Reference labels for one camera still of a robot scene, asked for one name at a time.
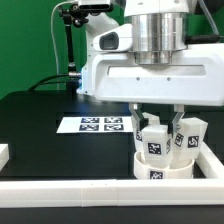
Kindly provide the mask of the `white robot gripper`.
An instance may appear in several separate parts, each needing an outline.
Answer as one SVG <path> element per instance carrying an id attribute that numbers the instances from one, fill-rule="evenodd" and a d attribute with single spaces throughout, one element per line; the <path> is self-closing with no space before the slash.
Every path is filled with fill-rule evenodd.
<path id="1" fill-rule="evenodd" d="M 140 103 L 173 104 L 168 133 L 178 131 L 184 105 L 224 105 L 224 44 L 191 45 L 170 64 L 138 65 L 131 53 L 94 55 L 82 70 L 80 94 L 100 101 L 128 102 L 134 127 L 148 125 Z"/>

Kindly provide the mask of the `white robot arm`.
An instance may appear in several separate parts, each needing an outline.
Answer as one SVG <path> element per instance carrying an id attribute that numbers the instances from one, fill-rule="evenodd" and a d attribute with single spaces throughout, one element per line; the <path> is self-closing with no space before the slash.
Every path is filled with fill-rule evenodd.
<path id="1" fill-rule="evenodd" d="M 87 11 L 87 52 L 78 92 L 100 101 L 127 102 L 137 127 L 148 125 L 142 103 L 224 105 L 224 43 L 217 30 L 190 35 L 188 19 L 203 0 L 125 0 L 125 23 L 105 11 L 110 0 L 79 0 Z"/>

